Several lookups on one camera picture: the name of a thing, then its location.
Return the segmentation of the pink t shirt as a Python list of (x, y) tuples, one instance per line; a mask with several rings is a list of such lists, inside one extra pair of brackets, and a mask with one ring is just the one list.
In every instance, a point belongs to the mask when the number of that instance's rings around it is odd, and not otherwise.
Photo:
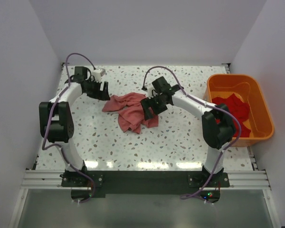
[(149, 120), (144, 119), (144, 111), (141, 101), (146, 96), (140, 93), (128, 93), (123, 96), (113, 95), (102, 108), (103, 112), (117, 112), (118, 124), (123, 132), (132, 131), (140, 134), (141, 126), (154, 128), (159, 125), (159, 117), (156, 115)]

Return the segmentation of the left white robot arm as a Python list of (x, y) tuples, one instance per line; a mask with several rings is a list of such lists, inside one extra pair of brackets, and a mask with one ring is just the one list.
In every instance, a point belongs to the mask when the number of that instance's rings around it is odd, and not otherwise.
[(105, 74), (103, 68), (90, 70), (76, 66), (72, 76), (67, 71), (67, 80), (59, 94), (39, 104), (39, 126), (43, 138), (41, 148), (45, 151), (56, 147), (65, 162), (65, 171), (87, 176), (85, 162), (73, 141), (75, 126), (71, 106), (82, 94), (100, 101), (110, 100), (108, 82), (101, 82)]

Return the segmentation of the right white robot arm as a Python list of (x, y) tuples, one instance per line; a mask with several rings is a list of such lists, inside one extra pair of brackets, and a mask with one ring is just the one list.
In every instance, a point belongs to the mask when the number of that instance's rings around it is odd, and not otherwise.
[(209, 103), (184, 91), (180, 84), (171, 86), (164, 77), (143, 85), (148, 96), (141, 101), (145, 120), (168, 109), (167, 105), (183, 109), (201, 120), (202, 136), (208, 145), (203, 169), (214, 175), (223, 170), (223, 153), (231, 146), (236, 133), (234, 116), (225, 104)]

